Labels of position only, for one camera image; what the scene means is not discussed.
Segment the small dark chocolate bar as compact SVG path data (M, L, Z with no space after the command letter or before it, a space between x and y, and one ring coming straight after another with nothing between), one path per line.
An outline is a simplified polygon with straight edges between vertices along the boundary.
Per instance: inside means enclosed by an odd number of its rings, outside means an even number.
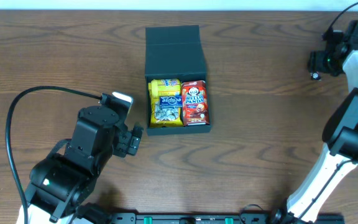
M311 77L311 80L314 80L314 81L320 81L321 80L321 76L319 75L318 72L310 73L310 77Z

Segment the yellow Hacks candy bag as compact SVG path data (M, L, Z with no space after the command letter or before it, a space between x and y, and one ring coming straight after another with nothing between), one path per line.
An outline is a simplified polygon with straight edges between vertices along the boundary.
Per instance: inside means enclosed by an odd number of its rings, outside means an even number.
M158 98L151 99L150 127L179 127L183 125L180 118L181 108L161 108Z

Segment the blue Eclipse mints packet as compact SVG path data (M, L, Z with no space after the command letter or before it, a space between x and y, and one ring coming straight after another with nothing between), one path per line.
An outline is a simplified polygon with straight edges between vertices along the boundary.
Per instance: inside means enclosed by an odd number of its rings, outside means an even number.
M180 95L161 96L159 105L161 108L181 108L183 106L182 97Z

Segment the red Hello Panda box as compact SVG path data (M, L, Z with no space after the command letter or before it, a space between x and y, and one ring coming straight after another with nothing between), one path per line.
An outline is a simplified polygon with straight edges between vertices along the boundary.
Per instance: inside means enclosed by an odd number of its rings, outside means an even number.
M208 125L208 96L204 80L181 85L182 117L185 126Z

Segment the black gift box with lid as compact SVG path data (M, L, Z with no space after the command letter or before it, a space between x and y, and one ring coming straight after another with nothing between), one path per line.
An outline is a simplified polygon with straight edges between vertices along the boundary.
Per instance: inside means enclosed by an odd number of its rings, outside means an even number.
M200 39L199 25L145 28L145 81L147 97L147 135L209 133L213 127L213 110L208 108L209 124L152 128L151 99L148 84L152 80L177 78L181 82L203 80L209 106L207 64Z

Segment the yellow Mentos candy tub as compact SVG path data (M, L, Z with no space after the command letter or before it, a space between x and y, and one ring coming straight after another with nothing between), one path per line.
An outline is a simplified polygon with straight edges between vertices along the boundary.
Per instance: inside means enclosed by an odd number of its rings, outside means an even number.
M179 79L160 79L152 80L148 83L149 95L151 98L160 96L177 96L180 95L181 83Z

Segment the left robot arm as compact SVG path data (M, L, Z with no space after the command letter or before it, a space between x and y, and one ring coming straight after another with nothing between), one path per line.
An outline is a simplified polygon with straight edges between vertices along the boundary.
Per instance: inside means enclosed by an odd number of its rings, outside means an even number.
M93 192L112 156L134 156L143 129L125 124L125 104L90 106L78 112L70 139L58 142L30 172L19 220L61 223Z

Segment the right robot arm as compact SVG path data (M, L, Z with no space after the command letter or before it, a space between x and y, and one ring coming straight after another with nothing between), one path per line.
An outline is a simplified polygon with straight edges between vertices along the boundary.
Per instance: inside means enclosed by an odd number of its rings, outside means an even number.
M277 212L275 223L314 223L318 213L345 176L358 166L358 49L342 64L349 94L326 123L316 164Z

